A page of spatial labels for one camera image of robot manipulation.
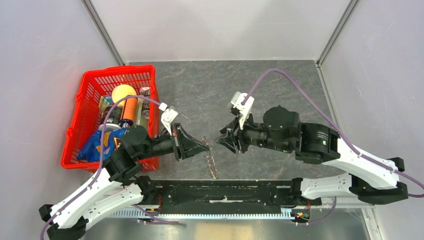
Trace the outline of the orange cylinder bottle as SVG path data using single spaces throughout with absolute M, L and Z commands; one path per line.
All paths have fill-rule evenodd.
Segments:
M 138 99 L 131 97 L 124 100 L 120 125 L 122 128 L 131 127 L 136 120 L 136 112 L 138 107 Z

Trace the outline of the colourful small box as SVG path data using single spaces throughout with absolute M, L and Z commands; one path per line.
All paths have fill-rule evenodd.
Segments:
M 99 103 L 98 103 L 98 108 L 100 110 L 104 110 L 106 107 L 113 105 L 113 104 L 114 104 L 114 101 L 113 101 L 112 96 L 110 94 L 109 95 L 102 95 L 100 97 L 100 100 L 99 100 Z

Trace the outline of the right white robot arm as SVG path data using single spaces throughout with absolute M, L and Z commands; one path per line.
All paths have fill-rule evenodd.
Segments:
M 235 154 L 255 146 L 294 153 L 296 160 L 306 164 L 343 170 L 343 174 L 331 177 L 292 179 L 288 197 L 296 205 L 321 197 L 356 196 L 374 205 L 408 198 L 407 185 L 390 172 L 390 168 L 404 170 L 401 158 L 378 158 L 372 163 L 356 155 L 337 131 L 319 123 L 302 123 L 297 112 L 282 106 L 267 110 L 261 123 L 252 115 L 243 124 L 235 118 L 215 141 Z

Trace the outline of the red plastic basket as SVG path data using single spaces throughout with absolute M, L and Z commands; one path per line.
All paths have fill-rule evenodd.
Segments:
M 76 106 L 72 122 L 66 132 L 61 166 L 64 169 L 81 169 L 94 173 L 98 168 L 98 162 L 78 160 L 77 154 L 100 125 L 101 97 L 110 95 L 116 86 L 127 84 L 136 91 L 142 87 L 150 87 L 151 99 L 159 101 L 155 77 L 156 69 L 151 64 L 114 66 L 85 72 L 75 97 Z

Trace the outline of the yellow ball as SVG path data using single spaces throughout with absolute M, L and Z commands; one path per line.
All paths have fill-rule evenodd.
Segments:
M 121 84 L 116 86 L 111 93 L 111 98 L 115 105 L 118 107 L 124 107 L 125 104 L 128 104 L 130 107 L 137 107 L 138 99 L 135 97 L 129 98 L 127 100 L 123 100 L 120 103 L 118 103 L 119 100 L 123 99 L 127 96 L 136 96 L 136 90 L 128 85 L 128 84 Z

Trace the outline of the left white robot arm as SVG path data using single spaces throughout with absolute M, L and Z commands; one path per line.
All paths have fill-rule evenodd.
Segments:
M 79 240 L 107 214 L 134 204 L 152 204 L 158 195 L 157 187 L 148 176 L 135 176 L 143 168 L 140 160 L 168 154 L 184 160 L 209 149 L 180 123 L 172 124 L 170 133 L 154 138 L 143 126 L 127 128 L 119 148 L 86 183 L 61 202 L 39 208 L 45 221 L 40 239 L 47 235 L 51 240 Z

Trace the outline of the blue Doritos chip bag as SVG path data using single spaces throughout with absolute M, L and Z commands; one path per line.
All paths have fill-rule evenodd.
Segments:
M 121 145 L 121 138 L 127 132 L 128 127 L 115 130 L 107 130 L 103 136 L 103 159 L 107 159 Z M 77 160 L 87 161 L 88 163 L 98 162 L 101 154 L 101 135 L 102 131 L 98 130 L 93 133 L 85 144 L 82 146 L 78 154 Z

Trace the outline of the black can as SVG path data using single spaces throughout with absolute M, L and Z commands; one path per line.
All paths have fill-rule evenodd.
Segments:
M 101 131 L 104 128 L 104 126 L 105 126 L 106 132 L 114 131 L 114 130 L 118 130 L 122 128 L 121 117 L 122 117 L 123 108 L 120 106 L 116 106 L 113 108 L 109 116 L 107 116 L 109 111 L 112 108 L 113 106 L 109 105 L 104 109 L 102 113 L 102 117 L 100 119 L 100 125 L 98 126 L 99 131 Z

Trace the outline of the clear green bottle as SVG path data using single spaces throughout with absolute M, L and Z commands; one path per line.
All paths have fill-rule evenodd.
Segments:
M 140 88 L 139 93 L 141 96 L 150 98 L 151 88 L 144 86 Z M 150 102 L 144 98 L 137 98 L 137 108 L 134 126 L 142 126 L 147 131 L 149 130 L 149 118 L 150 118 Z

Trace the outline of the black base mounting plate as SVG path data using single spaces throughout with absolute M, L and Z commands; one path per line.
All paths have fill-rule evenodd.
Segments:
M 159 205 L 162 214 L 277 214 L 282 207 L 322 205 L 302 197 L 291 180 L 152 180 L 126 182 L 140 187 L 140 204 Z

